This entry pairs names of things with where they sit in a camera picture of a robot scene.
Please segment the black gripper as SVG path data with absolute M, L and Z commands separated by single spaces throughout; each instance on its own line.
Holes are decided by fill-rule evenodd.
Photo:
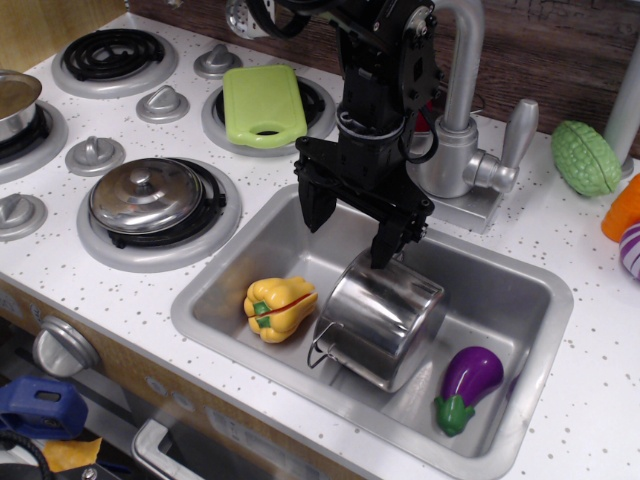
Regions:
M 393 131 L 376 132 L 346 121 L 339 122 L 336 142 L 310 136 L 299 138 L 295 162 L 303 220 L 315 233 L 342 200 L 375 219 L 378 232 L 370 249 L 371 267 L 385 268 L 409 242 L 421 240 L 433 203 L 410 180 L 408 164 L 433 158 L 429 146 L 411 151 L 414 120 L 404 119 Z

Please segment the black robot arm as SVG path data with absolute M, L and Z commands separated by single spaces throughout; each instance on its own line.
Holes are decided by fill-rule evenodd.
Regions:
M 419 241 L 432 214 L 431 200 L 414 184 L 407 164 L 431 160 L 439 141 L 421 155 L 410 152 L 416 122 L 437 96 L 442 73 L 435 62 L 437 20 L 431 1 L 284 1 L 292 14 L 279 27 L 263 1 L 247 7 L 268 35 L 291 39 L 314 16 L 336 30 L 344 86 L 331 142 L 303 136 L 295 145 L 303 219 L 317 231 L 343 201 L 375 219 L 371 266 L 385 267 L 409 242 Z

